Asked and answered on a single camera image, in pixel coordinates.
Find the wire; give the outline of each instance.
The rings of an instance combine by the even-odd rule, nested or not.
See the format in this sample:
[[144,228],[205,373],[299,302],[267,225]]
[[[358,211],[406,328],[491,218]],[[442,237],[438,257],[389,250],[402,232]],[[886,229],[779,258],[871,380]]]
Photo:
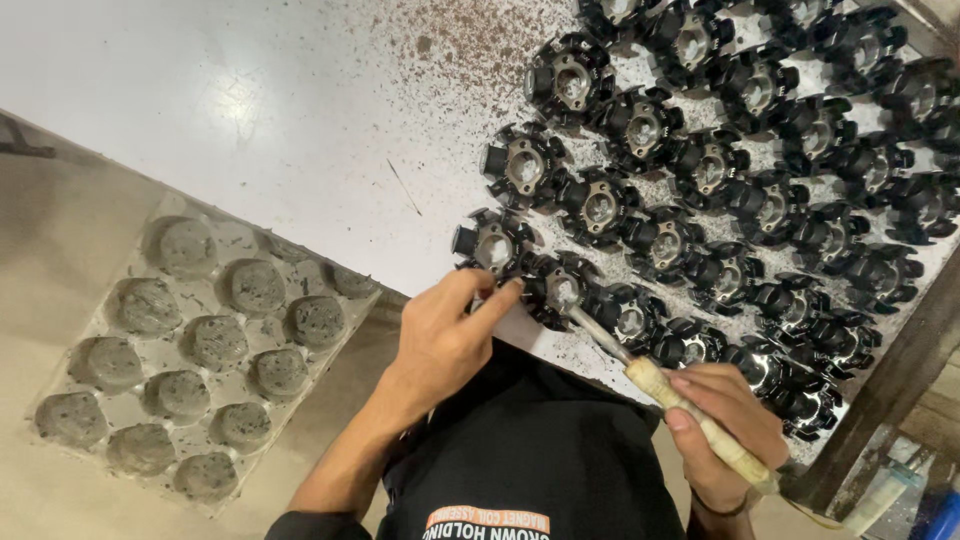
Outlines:
[[810,515],[810,514],[809,514],[806,510],[804,510],[803,508],[800,508],[799,506],[797,506],[796,504],[794,504],[793,501],[790,501],[790,500],[788,500],[788,499],[784,499],[784,500],[786,501],[787,504],[793,506],[794,509],[796,509],[798,512],[800,512],[800,513],[802,513],[804,516],[806,516],[806,519],[812,521],[813,523],[819,525],[819,526],[822,527],[822,528],[828,528],[828,529],[830,529],[830,530],[840,530],[840,529],[844,528],[844,526],[842,526],[842,525],[831,525],[831,524],[829,524],[829,523],[824,523],[824,522],[818,520],[816,517]]

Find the blue plastic object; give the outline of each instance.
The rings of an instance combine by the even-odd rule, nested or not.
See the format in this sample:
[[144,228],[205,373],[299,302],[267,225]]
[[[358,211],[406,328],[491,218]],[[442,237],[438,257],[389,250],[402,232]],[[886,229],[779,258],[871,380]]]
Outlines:
[[937,518],[930,522],[924,540],[948,540],[960,525],[960,493],[951,491],[940,504]]

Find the wooden handle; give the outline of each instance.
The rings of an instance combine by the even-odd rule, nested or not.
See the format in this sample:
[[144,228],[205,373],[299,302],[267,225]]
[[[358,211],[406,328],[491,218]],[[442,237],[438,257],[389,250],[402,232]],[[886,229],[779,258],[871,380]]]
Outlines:
[[740,446],[736,439],[723,430],[700,407],[683,398],[659,367],[649,358],[640,356],[624,370],[630,381],[663,408],[679,407],[690,413],[704,431],[710,448],[724,463],[734,469],[762,495],[776,495],[780,491],[780,476],[771,471],[755,455]]

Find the gray molded part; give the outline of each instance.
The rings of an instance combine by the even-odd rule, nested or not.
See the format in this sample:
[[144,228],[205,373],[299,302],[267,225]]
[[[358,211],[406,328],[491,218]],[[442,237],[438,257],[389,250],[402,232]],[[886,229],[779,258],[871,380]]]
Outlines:
[[271,254],[274,255],[274,257],[291,264],[304,262],[310,258],[310,254],[303,251],[303,249],[291,244],[286,240],[281,240],[280,238],[274,238],[272,236],[267,236],[267,249]]
[[215,503],[237,486],[237,473],[230,457],[222,452],[194,455],[180,464],[174,477],[177,491],[192,501]]
[[204,378],[192,371],[168,371],[147,382],[146,397],[154,413],[184,419],[203,416],[210,407]]
[[90,448],[108,431],[107,418],[89,392],[50,396],[36,409],[34,420],[41,437],[75,448]]
[[123,280],[115,301],[115,322],[126,331],[157,335],[174,330],[182,320],[177,301],[161,280]]
[[325,266],[324,275],[327,282],[331,283],[337,292],[353,300],[367,298],[380,286],[369,276],[361,276],[356,272],[333,264]]
[[248,452],[265,442],[273,423],[263,405],[244,403],[218,410],[215,427],[214,438],[241,452]]
[[347,328],[340,303],[326,296],[308,296],[291,304],[286,326],[295,341],[315,349],[337,343]]
[[177,450],[160,424],[137,424],[113,434],[107,457],[118,469],[155,477],[177,461]]
[[73,375],[101,390],[123,391],[143,382],[143,366],[133,345],[121,337],[96,337]]
[[217,267],[217,245],[206,225],[190,218],[161,218],[148,258],[176,278],[197,279]]
[[286,285],[276,268],[266,260],[235,262],[227,275],[229,303],[248,315],[270,313],[283,306]]
[[250,346],[240,323],[230,316],[200,317],[190,323],[190,352],[194,361],[223,371],[247,355]]
[[257,356],[253,371],[257,385],[268,394],[281,397],[299,394],[310,376],[303,356],[289,349]]

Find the black t-shirt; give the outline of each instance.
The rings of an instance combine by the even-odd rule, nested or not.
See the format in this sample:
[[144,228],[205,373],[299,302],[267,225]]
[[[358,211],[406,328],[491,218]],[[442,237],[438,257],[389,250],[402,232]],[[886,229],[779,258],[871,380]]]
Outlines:
[[[660,418],[503,342],[404,438],[376,537],[684,538],[650,436]],[[289,512],[268,540],[369,540],[345,514]]]

